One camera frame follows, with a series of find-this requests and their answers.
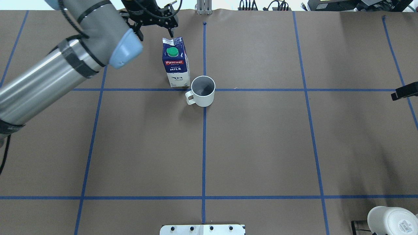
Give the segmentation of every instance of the white floor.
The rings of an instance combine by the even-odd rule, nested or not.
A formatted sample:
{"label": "white floor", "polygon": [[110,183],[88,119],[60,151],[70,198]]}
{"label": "white floor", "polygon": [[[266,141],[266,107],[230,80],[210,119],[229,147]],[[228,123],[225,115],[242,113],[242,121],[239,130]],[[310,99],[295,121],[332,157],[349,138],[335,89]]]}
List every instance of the white floor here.
{"label": "white floor", "polygon": [[[166,4],[174,1],[174,0],[156,0],[160,7],[165,6]],[[122,2],[120,0],[111,0],[113,5],[116,9],[124,8]],[[271,0],[256,0],[257,6],[259,10],[262,10],[263,7],[267,7]],[[301,8],[301,2],[304,2],[307,5],[307,0],[287,0],[289,3],[289,7],[292,10],[303,10]],[[239,0],[213,0],[212,1],[212,9],[228,9],[228,10],[237,10],[239,7]],[[196,5],[196,1],[194,0],[183,0],[182,9],[194,9]],[[418,0],[414,0],[411,3],[412,7],[418,6]],[[52,10],[52,8],[44,2],[44,0],[0,0],[0,10]]]}

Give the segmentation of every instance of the metal bracket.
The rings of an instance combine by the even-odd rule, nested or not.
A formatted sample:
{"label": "metal bracket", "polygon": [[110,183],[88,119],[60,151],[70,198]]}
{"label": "metal bracket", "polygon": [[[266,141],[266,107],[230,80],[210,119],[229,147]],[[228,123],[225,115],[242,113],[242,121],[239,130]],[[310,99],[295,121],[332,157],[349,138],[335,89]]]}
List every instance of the metal bracket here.
{"label": "metal bracket", "polygon": [[245,225],[164,225],[160,235],[245,235]]}
{"label": "metal bracket", "polygon": [[212,15],[212,0],[197,0],[196,13],[199,15]]}

